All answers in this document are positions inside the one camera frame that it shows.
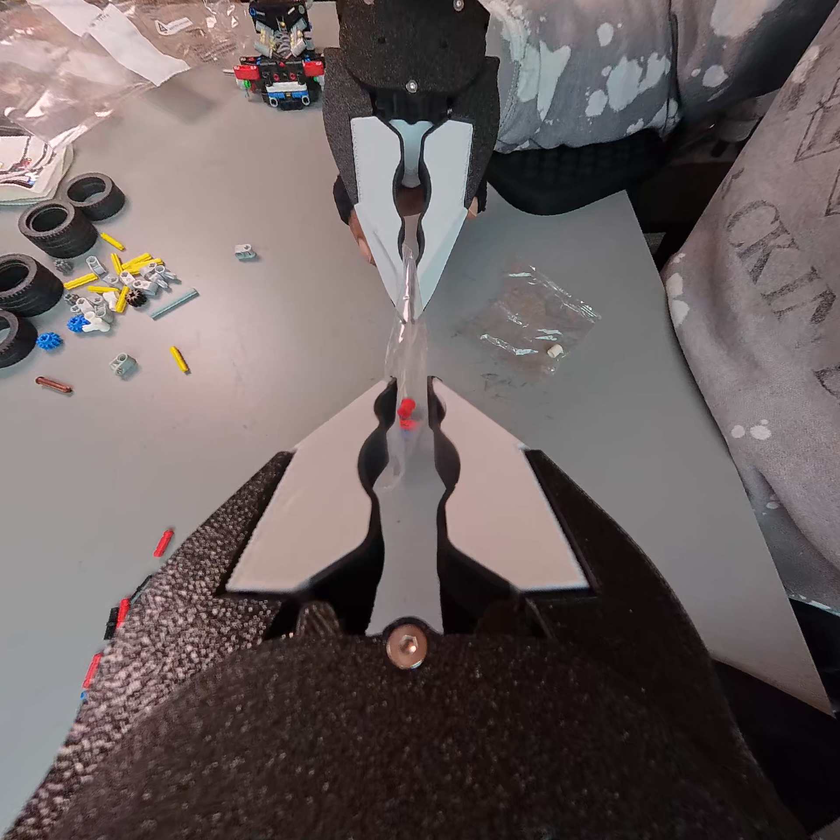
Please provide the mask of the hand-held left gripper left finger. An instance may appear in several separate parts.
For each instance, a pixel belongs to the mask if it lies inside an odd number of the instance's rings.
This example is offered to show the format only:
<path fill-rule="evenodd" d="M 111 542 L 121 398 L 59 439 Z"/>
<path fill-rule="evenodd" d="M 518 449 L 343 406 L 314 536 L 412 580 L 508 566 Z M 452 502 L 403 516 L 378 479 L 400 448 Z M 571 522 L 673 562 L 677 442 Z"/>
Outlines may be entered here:
<path fill-rule="evenodd" d="M 227 593 L 302 593 L 378 533 L 374 485 L 389 462 L 395 400 L 395 380 L 378 382 L 294 447 Z"/>

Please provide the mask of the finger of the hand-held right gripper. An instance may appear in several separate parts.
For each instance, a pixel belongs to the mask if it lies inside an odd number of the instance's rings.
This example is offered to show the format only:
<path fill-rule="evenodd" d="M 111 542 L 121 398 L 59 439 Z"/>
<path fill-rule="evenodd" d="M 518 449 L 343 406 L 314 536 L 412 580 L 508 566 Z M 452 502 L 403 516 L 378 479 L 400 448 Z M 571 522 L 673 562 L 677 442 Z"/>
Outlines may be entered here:
<path fill-rule="evenodd" d="M 472 140 L 473 126 L 465 121 L 442 122 L 423 137 L 420 163 L 426 178 L 426 203 L 416 226 L 416 277 L 424 308 L 437 288 L 467 217 Z"/>
<path fill-rule="evenodd" d="M 350 121 L 356 182 L 354 210 L 388 296 L 403 294 L 404 217 L 396 198 L 403 186 L 406 129 L 401 119 L 356 117 Z"/>

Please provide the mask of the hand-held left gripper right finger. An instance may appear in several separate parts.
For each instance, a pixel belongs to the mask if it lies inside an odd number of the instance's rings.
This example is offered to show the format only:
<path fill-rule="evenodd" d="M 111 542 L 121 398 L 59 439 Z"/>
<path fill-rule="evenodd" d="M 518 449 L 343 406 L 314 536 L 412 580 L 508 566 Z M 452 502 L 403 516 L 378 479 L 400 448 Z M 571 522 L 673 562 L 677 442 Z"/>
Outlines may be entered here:
<path fill-rule="evenodd" d="M 521 593 L 587 590 L 526 445 L 437 377 L 429 385 L 448 545 Z"/>

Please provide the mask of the pile of small toy pins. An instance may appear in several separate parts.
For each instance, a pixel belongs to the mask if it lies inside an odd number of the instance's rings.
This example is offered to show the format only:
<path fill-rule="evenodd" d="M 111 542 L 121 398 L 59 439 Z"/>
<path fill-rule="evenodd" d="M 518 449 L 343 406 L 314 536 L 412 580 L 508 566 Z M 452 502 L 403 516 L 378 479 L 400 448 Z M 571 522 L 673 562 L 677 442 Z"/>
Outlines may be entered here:
<path fill-rule="evenodd" d="M 153 558 L 156 560 L 162 560 L 170 547 L 170 543 L 174 537 L 174 531 L 168 529 L 163 532 L 159 542 L 157 543 L 154 551 L 153 551 Z M 103 641 L 105 643 L 109 643 L 113 640 L 117 630 L 119 630 L 127 619 L 128 614 L 132 606 L 137 602 L 140 598 L 142 592 L 147 588 L 148 584 L 152 580 L 152 574 L 147 575 L 142 582 L 136 587 L 133 593 L 127 597 L 122 598 L 122 600 L 112 609 L 110 610 L 108 621 L 106 623 L 105 632 L 103 635 Z M 102 658 L 104 656 L 104 648 L 99 650 L 96 654 L 94 654 L 91 658 L 91 662 L 89 667 L 87 668 L 87 672 L 85 674 L 84 680 L 82 680 L 81 687 L 80 687 L 80 703 L 84 704 L 89 695 L 89 690 L 92 686 L 92 682 L 99 670 L 100 664 L 102 662 Z"/>

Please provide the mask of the small clear plastic bag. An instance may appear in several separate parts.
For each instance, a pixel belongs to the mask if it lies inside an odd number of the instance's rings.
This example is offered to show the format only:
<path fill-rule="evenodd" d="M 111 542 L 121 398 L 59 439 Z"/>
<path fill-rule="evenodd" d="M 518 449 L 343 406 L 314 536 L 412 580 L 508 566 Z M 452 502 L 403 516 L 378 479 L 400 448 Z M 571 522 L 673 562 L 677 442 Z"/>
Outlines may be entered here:
<path fill-rule="evenodd" d="M 385 374 L 396 385 L 395 419 L 386 436 L 388 466 L 381 477 L 381 488 L 395 489 L 406 473 L 423 430 L 428 426 L 427 331 L 424 307 L 417 280 L 417 262 L 410 245 L 402 247 L 403 268 L 395 320 L 385 354 Z M 396 408 L 404 397 L 416 401 L 414 418 L 420 425 L 410 433 L 399 428 Z"/>

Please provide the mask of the person's right forearm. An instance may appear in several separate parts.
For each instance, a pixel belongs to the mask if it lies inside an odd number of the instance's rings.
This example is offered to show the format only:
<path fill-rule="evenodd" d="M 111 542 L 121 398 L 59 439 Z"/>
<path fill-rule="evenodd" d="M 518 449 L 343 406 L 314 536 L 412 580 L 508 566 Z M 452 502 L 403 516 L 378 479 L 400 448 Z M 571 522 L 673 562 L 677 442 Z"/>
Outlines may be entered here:
<path fill-rule="evenodd" d="M 496 151 L 668 136 L 742 87 L 776 2 L 484 1 L 500 60 Z"/>

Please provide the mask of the grey desk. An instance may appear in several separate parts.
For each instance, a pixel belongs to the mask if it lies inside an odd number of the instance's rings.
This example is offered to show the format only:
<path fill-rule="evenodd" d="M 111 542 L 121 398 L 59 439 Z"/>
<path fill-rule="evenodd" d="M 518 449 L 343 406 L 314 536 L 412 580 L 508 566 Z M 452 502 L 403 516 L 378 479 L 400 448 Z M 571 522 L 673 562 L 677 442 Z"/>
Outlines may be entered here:
<path fill-rule="evenodd" d="M 110 610 L 272 456 L 376 383 L 392 305 L 335 212 L 319 110 L 275 113 L 215 66 L 132 96 L 75 144 L 128 203 L 108 225 L 198 297 L 2 370 L 2 832 L 45 777 Z M 235 246 L 257 259 L 238 261 Z M 530 381 L 459 333 L 526 260 L 602 322 Z M 624 193 L 557 217 L 489 193 L 427 308 L 430 371 L 541 449 L 629 533 L 715 658 L 827 709 Z M 181 373 L 170 347 L 190 367 Z M 120 353 L 138 372 L 109 369 Z M 72 385 L 64 395 L 35 384 Z"/>

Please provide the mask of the person's right hand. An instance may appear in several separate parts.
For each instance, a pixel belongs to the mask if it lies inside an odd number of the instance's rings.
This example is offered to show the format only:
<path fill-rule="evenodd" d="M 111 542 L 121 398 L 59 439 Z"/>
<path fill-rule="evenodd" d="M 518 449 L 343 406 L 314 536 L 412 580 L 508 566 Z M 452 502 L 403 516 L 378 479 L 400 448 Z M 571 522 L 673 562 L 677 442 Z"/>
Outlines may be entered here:
<path fill-rule="evenodd" d="M 368 241 L 366 239 L 362 225 L 360 223 L 355 209 L 352 209 L 350 211 L 347 226 L 355 244 L 357 245 L 362 257 L 364 258 L 364 261 L 367 262 L 369 265 L 376 266 L 375 258 L 371 251 L 371 247 L 368 244 Z"/>

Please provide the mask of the partly built toy car chassis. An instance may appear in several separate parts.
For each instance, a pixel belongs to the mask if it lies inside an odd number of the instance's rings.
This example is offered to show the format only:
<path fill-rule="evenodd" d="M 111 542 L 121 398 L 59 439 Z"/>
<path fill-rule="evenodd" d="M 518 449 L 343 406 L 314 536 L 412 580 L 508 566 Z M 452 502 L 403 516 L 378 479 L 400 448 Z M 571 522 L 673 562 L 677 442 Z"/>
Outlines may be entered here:
<path fill-rule="evenodd" d="M 241 56 L 231 70 L 248 99 L 273 109 L 309 108 L 322 94 L 325 62 L 314 44 L 310 11 L 313 1 L 251 1 L 255 54 Z"/>

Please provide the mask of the flat clear plastic bag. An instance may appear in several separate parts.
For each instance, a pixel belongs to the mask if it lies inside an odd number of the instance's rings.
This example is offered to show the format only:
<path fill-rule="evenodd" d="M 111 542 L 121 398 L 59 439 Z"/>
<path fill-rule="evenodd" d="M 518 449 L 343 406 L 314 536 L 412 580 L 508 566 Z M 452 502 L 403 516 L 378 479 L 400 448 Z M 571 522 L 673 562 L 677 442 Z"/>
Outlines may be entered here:
<path fill-rule="evenodd" d="M 589 303 L 515 258 L 501 273 L 496 296 L 462 321 L 458 332 L 494 361 L 537 381 L 551 377 L 601 322 Z M 564 354 L 552 359 L 547 350 L 555 343 Z"/>

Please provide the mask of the pale grey long toy axle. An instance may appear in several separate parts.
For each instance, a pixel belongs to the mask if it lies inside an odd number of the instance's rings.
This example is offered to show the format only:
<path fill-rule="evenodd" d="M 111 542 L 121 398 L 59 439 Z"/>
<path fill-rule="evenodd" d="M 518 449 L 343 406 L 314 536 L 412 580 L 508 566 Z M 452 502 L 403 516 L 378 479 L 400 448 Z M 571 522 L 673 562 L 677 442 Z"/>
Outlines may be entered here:
<path fill-rule="evenodd" d="M 175 297 L 174 299 L 171 299 L 168 302 L 166 302 L 164 305 L 159 306 L 157 309 L 150 311 L 150 318 L 154 321 L 158 321 L 167 314 L 184 306 L 187 302 L 197 298 L 198 294 L 199 293 L 196 289 L 190 289 L 181 294 L 179 297 Z"/>

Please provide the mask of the pile of yellow grey parts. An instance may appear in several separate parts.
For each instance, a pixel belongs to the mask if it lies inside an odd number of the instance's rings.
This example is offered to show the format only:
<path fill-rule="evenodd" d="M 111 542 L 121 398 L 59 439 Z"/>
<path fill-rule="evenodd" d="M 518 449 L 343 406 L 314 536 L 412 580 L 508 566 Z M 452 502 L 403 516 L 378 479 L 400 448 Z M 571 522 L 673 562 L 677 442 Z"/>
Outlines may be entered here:
<path fill-rule="evenodd" d="M 181 283 L 162 258 L 147 251 L 131 254 L 107 233 L 100 233 L 97 245 L 76 264 L 56 258 L 55 267 L 65 288 L 67 321 L 83 314 L 90 322 L 88 332 L 69 331 L 76 335 L 108 333 L 119 317 L 163 302 Z"/>

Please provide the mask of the white paper label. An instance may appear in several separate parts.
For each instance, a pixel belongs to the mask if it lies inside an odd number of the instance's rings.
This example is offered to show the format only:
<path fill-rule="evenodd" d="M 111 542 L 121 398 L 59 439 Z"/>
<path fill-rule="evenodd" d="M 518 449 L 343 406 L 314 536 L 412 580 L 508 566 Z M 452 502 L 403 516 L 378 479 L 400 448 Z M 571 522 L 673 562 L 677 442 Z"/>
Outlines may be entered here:
<path fill-rule="evenodd" d="M 183 59 L 160 52 L 112 3 L 102 8 L 84 1 L 28 1 L 28 4 L 45 9 L 74 35 L 89 35 L 121 67 L 156 87 L 190 69 Z"/>

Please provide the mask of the black toy tire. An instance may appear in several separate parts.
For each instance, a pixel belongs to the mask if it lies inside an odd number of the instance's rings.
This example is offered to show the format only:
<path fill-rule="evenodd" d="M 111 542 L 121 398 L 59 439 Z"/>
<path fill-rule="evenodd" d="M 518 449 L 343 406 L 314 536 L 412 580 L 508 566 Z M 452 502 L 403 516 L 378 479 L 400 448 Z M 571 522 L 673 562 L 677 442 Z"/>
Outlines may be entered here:
<path fill-rule="evenodd" d="M 57 275 L 35 258 L 21 254 L 1 257 L 1 309 L 33 318 L 52 309 L 64 297 Z"/>
<path fill-rule="evenodd" d="M 65 188 L 68 204 L 92 222 L 106 221 L 118 215 L 126 204 L 126 195 L 113 179 L 90 172 L 70 179 Z"/>
<path fill-rule="evenodd" d="M 35 349 L 38 331 L 28 319 L 10 311 L 1 310 L 1 328 L 5 331 L 1 341 L 1 369 L 24 361 Z"/>
<path fill-rule="evenodd" d="M 30 243 L 58 259 L 82 256 L 99 239 L 94 224 L 82 211 L 58 199 L 29 206 L 20 214 L 17 225 Z"/>

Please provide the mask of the person's grey hoodie torso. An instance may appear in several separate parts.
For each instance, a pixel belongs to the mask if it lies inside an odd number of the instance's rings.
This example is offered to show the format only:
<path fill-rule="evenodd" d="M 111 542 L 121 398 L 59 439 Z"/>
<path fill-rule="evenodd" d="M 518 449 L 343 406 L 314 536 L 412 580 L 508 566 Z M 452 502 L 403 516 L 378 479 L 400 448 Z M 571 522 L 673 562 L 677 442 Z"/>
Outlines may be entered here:
<path fill-rule="evenodd" d="M 679 345 L 787 593 L 838 613 L 838 2 L 716 3 L 772 100 L 663 270 Z"/>

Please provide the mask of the crumpled large clear plastic bags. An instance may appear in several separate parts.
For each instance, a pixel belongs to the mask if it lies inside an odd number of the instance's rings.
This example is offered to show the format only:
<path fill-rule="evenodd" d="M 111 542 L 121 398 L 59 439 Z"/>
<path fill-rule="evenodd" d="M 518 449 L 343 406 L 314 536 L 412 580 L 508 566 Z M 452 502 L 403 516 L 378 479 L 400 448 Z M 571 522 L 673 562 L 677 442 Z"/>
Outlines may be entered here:
<path fill-rule="evenodd" d="M 255 33 L 246 2 L 88 3 L 113 4 L 160 52 L 183 59 L 189 70 L 231 67 Z M 2 2 L 2 117 L 52 149 L 67 146 L 132 95 L 159 87 L 120 66 L 89 35 L 71 33 L 45 9 Z"/>

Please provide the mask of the sticker sheet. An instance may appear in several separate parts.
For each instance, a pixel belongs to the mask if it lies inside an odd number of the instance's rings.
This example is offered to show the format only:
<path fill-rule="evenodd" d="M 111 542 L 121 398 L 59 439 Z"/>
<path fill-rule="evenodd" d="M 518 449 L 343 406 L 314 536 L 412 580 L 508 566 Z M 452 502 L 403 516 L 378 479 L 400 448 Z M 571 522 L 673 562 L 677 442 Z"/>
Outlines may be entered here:
<path fill-rule="evenodd" d="M 73 156 L 72 145 L 53 150 L 2 117 L 1 205 L 26 206 L 55 197 Z"/>

